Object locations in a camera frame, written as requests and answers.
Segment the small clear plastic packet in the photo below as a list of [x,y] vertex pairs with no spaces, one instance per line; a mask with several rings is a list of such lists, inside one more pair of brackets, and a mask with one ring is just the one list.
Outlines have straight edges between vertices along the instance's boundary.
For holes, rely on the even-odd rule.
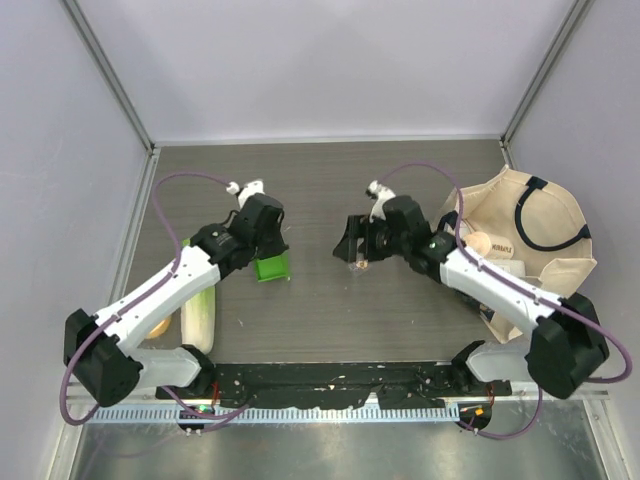
[[354,273],[363,273],[369,268],[369,262],[367,260],[356,260],[349,264],[349,268]]

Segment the green paper box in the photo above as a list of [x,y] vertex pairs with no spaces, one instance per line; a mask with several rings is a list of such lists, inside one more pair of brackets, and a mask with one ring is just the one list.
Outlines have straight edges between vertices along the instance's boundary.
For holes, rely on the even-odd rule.
[[266,259],[256,259],[254,269],[258,282],[289,280],[291,277],[287,252]]

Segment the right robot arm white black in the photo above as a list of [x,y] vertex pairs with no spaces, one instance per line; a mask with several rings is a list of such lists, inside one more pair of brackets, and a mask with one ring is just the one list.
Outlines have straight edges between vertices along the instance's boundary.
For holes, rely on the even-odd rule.
[[569,398],[608,359],[595,308],[586,297],[568,298],[537,288],[432,230],[407,195],[377,200],[371,213],[351,215],[334,257],[351,266],[402,258],[418,274],[460,292],[503,316],[525,337],[523,344],[480,343],[451,371],[457,391],[472,395],[493,381],[535,382],[544,392]]

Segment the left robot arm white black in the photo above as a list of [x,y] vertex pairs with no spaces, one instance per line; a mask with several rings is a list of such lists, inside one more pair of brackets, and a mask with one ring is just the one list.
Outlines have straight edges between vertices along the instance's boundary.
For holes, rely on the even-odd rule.
[[143,349],[142,341],[188,300],[255,259],[284,253],[284,207],[261,193],[251,195],[227,226],[202,227],[170,262],[125,298],[93,315],[79,309],[65,322],[63,360],[101,407],[133,391],[168,387],[193,399],[214,382],[211,360],[191,344],[173,350]]

